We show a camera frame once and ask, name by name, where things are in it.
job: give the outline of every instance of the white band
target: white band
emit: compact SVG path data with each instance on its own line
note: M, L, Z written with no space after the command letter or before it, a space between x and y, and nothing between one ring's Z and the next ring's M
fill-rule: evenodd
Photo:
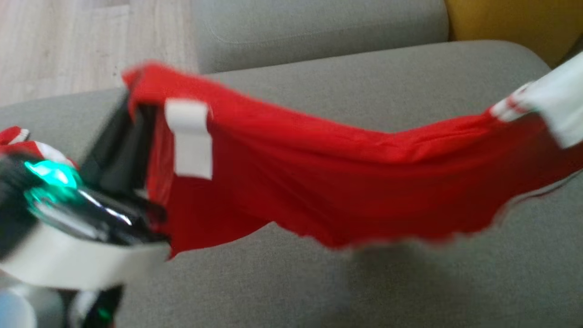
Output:
M170 245L164 242L136 246L92 242L39 222L0 261L0 270L31 285L97 290L148 274L169 254Z

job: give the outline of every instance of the black device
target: black device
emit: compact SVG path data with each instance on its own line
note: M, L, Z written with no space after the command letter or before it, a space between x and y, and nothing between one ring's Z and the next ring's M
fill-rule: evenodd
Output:
M163 207L145 183L156 109L127 98L80 169L10 154L0 158L2 327L109 327L124 284L161 265L167 236L152 227Z

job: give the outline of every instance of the gray sofa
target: gray sofa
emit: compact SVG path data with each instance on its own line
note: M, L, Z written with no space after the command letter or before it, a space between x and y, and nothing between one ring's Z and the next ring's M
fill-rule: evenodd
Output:
M516 44L447 43L441 0L200 0L195 10L198 69L210 79L373 130L480 113L549 71ZM0 129L21 125L80 159L122 93L4 107ZM413 240L332 252L268 225L181 254L129 286L117 325L577 327L581 200L579 177L440 247Z

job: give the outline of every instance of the white tag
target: white tag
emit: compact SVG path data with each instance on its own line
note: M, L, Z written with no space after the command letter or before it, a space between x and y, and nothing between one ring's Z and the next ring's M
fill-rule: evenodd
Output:
M530 84L518 101L540 112L561 147L583 141L583 53Z
M179 176L212 178L212 137L206 129L208 111L205 103L196 100L166 100L166 122L174 133L174 171Z

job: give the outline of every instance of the green light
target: green light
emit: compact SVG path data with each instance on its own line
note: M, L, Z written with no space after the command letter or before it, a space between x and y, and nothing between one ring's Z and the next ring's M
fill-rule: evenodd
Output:
M97 309L97 314L98 314L98 315L99 315L99 316L100 316L100 317L101 317L103 320L105 320L105 321L107 321L107 322L111 321L111 319L112 319L112 317L111 317L111 314L110 314L110 313L109 313L107 310L105 310L105 309L103 309L103 308L98 308L98 309Z
M24 196L29 201L29 204L34 204L35 202L43 203L56 203L58 201L56 195L44 188L32 188L24 193Z
M65 164L44 160L36 164L26 162L24 165L52 186L76 189L78 182L81 181L77 171Z

